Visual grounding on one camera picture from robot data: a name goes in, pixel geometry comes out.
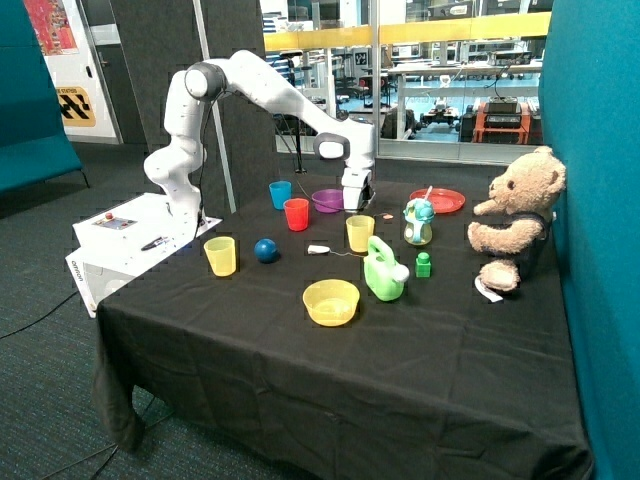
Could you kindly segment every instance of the yellow railing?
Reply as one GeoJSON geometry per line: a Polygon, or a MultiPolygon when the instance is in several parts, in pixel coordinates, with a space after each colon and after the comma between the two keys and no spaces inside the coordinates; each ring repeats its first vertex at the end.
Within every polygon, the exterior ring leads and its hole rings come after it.
{"type": "MultiPolygon", "coordinates": [[[[495,15],[438,22],[411,22],[380,26],[380,43],[480,40],[506,37],[540,37],[549,30],[551,12],[495,15]]],[[[269,33],[267,52],[371,45],[371,27],[333,28],[313,32],[269,33]]]]}

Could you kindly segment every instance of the toy bottle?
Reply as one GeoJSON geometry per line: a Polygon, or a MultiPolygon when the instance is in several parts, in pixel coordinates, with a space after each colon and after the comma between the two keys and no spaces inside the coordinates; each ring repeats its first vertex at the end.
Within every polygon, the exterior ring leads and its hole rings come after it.
{"type": "Polygon", "coordinates": [[[433,236],[431,222],[436,214],[431,202],[423,198],[414,198],[407,203],[403,213],[406,222],[404,239],[411,245],[429,243],[433,236]]]}

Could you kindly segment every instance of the label sticker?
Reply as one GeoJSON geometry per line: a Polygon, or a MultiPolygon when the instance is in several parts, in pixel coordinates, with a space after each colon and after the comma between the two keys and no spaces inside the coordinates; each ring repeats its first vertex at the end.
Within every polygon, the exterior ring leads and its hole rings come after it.
{"type": "Polygon", "coordinates": [[[91,108],[89,95],[82,87],[56,88],[62,124],[65,127],[94,127],[96,117],[91,108]]]}

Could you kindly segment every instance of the teddy bear paw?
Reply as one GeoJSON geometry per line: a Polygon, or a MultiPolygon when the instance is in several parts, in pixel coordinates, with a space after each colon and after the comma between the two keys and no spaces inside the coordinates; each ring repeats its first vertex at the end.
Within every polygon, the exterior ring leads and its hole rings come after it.
{"type": "Polygon", "coordinates": [[[520,275],[513,262],[496,260],[482,267],[480,281],[491,290],[510,292],[520,283],[520,275]]]}

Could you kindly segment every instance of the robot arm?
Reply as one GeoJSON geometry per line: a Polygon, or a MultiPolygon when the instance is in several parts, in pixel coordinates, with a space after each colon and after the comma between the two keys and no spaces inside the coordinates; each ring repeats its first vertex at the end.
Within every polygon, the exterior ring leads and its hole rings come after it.
{"type": "Polygon", "coordinates": [[[330,117],[264,60],[241,50],[229,59],[197,63],[176,73],[171,81],[164,122],[171,143],[147,158],[145,172],[169,197],[174,217],[178,215],[195,227],[192,222],[200,212],[200,195],[189,183],[188,174],[204,159],[200,141],[204,109],[234,93],[244,94],[269,113],[295,115],[318,132],[313,145],[316,156],[345,161],[342,186],[346,210],[360,210],[373,198],[373,125],[330,117]]]}

